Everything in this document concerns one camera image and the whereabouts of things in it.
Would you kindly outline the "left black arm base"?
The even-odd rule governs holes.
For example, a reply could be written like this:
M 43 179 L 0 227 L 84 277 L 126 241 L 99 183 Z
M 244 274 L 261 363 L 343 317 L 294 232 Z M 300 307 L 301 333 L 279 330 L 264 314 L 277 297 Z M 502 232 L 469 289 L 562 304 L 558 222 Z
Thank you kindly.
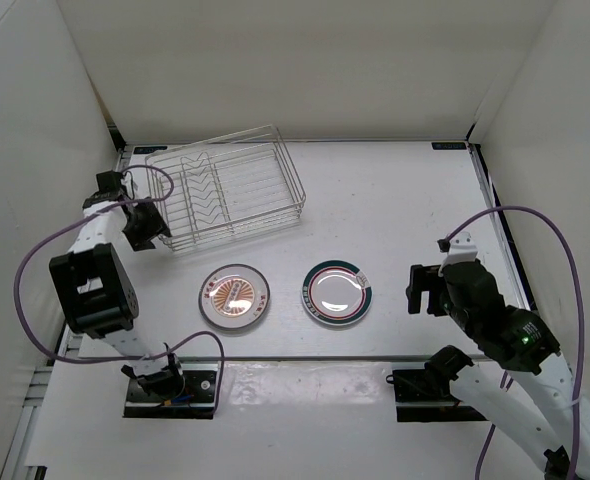
M 122 417 L 126 419 L 212 420 L 220 366 L 216 363 L 188 363 L 183 368 L 183 388 L 169 398 L 146 393 L 130 379 Z

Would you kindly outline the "wire dish rack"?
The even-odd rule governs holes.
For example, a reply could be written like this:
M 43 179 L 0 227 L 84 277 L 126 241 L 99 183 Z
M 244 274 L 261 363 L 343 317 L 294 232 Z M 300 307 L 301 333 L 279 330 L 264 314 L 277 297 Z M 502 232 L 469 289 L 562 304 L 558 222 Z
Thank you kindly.
M 144 158 L 169 228 L 161 242 L 197 251 L 296 223 L 306 193 L 278 128 L 267 125 L 166 147 Z

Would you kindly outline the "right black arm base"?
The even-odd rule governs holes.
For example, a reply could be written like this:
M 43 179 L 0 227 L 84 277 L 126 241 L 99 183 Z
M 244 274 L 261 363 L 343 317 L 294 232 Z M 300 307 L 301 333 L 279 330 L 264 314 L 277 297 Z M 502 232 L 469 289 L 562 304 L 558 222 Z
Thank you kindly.
M 484 422 L 486 418 L 450 393 L 440 393 L 422 369 L 393 370 L 386 376 L 393 387 L 398 423 Z

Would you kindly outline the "orange sunburst plate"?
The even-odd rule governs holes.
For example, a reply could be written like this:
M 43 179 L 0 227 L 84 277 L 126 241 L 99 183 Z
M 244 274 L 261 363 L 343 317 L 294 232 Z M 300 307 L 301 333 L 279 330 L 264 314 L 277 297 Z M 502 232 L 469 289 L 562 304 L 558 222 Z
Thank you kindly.
M 204 319 L 226 332 L 241 332 L 256 324 L 268 306 L 269 293 L 242 277 L 209 281 L 199 296 Z
M 252 328 L 266 315 L 271 292 L 266 277 L 245 264 L 228 264 L 211 272 L 198 294 L 202 318 L 225 332 Z

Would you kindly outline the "green rimmed plate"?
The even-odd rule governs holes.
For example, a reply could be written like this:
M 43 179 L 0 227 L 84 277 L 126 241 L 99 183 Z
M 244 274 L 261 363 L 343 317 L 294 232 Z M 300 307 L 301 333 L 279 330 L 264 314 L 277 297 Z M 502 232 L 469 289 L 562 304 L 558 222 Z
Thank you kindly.
M 301 286 L 306 313 L 331 329 L 346 329 L 360 322 L 373 303 L 373 291 L 365 273 L 343 260 L 327 260 L 313 266 Z

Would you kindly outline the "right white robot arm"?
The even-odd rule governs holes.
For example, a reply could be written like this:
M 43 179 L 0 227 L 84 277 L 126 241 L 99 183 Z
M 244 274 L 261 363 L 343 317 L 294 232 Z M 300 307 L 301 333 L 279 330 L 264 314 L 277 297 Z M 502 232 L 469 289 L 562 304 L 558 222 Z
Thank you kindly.
M 424 367 L 424 387 L 435 399 L 454 397 L 507 435 L 547 479 L 590 479 L 590 402 L 573 394 L 559 342 L 535 313 L 505 302 L 495 277 L 477 260 L 446 266 L 413 265 L 408 311 L 450 317 L 530 397 L 534 410 L 495 387 L 473 360 L 449 345 Z

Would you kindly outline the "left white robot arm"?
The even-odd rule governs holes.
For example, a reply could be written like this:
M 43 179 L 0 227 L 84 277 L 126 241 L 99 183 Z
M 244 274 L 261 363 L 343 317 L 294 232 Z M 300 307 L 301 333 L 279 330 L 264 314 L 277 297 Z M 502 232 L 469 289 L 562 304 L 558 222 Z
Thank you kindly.
M 157 358 L 136 332 L 138 298 L 114 246 L 124 239 L 135 252 L 150 250 L 154 238 L 171 231 L 153 202 L 128 192 L 122 173 L 96 180 L 98 190 L 83 204 L 87 223 L 68 252 L 49 262 L 66 323 L 125 357 L 123 372 L 145 393 L 173 400 L 185 387 L 179 359 L 169 349 Z

